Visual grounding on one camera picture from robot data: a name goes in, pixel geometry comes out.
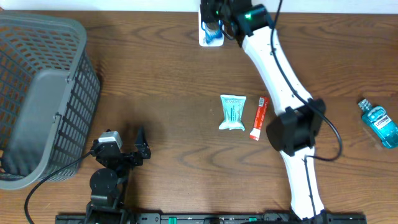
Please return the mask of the white wet wipes pack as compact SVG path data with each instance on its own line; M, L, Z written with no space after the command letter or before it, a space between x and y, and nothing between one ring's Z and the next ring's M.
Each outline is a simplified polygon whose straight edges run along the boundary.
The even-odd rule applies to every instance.
M220 130L240 129L245 130L242 122L244 104L246 96L220 95L223 107L224 120L219 125Z

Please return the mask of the teal mouthwash bottle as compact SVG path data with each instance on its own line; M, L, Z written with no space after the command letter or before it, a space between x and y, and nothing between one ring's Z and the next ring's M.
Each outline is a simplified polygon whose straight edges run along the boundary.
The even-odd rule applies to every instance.
M388 149L396 148L397 125L387 111L382 106L373 106L367 99L361 100L358 106L363 111L361 119L377 134L382 144Z

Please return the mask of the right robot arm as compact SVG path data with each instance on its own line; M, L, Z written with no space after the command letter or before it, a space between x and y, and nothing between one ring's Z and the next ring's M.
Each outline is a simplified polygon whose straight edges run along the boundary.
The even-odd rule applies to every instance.
M267 125L266 134L287 170L290 207L297 218L314 219L324 210L314 161L325 103L313 99L296 77L279 42L278 17L271 16L263 4L219 0L201 0L199 16L202 29L236 40L256 66L276 115Z

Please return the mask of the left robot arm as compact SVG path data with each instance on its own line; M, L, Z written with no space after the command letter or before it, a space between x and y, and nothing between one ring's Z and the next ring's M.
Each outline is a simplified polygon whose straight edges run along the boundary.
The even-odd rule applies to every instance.
M136 150L121 151L123 142L117 131L107 129L93 141L91 153L103 167L90 179L91 196L83 223L135 223L136 216L124 208L129 174L135 167L150 159L151 151L141 126L134 142Z

